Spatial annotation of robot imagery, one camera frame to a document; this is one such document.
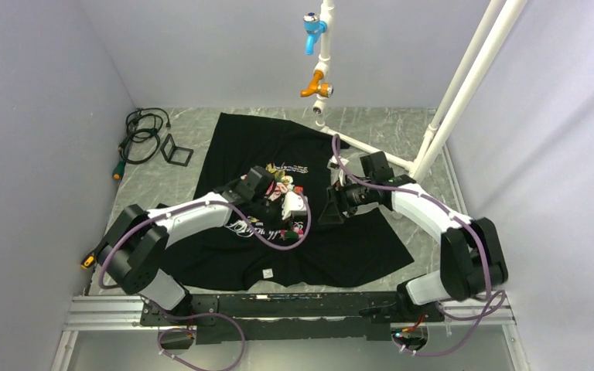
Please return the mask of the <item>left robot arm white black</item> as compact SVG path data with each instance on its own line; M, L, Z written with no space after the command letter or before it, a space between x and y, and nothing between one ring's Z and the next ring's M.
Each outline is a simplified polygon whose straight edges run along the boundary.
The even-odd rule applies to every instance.
M171 324L184 323L192 311L192 295L161 267L168 247L187 237L225 226L232 214L244 222L256 218L284 226L303 202L293 191L282 192L275 177L255 166L246 176L175 206L143 209L126 206L101 242L84 258L83 267L99 266L101 288L120 288L155 302Z

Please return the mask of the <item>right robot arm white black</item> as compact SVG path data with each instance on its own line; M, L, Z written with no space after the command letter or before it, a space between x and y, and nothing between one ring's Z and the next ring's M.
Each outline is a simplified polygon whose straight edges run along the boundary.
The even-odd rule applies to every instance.
M495 224L473 219L439 202L407 175L396 176L386 155L361 157L364 177L348 172L346 160L334 155L328 167L334 178L318 222L342 224L360 206L381 205L415 222L440 245L439 269L399 285L395 310L413 321L425 305L453 299L464 301L490 293L504 284L508 269Z

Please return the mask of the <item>black floral print t-shirt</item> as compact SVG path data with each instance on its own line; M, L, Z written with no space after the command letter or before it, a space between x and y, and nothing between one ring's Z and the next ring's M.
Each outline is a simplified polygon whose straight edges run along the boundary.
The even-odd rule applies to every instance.
M326 205L331 183L327 163L331 138L292 121L221 114L214 129L195 195L260 166L280 190L300 188L312 215ZM299 240L284 241L280 230L299 227ZM341 225L306 228L301 220L279 230L256 218L244 222L233 214L226 226L176 242L162 269L186 286L216 291L246 291L259 281L355 288L383 278L413 262L413 257L379 210Z

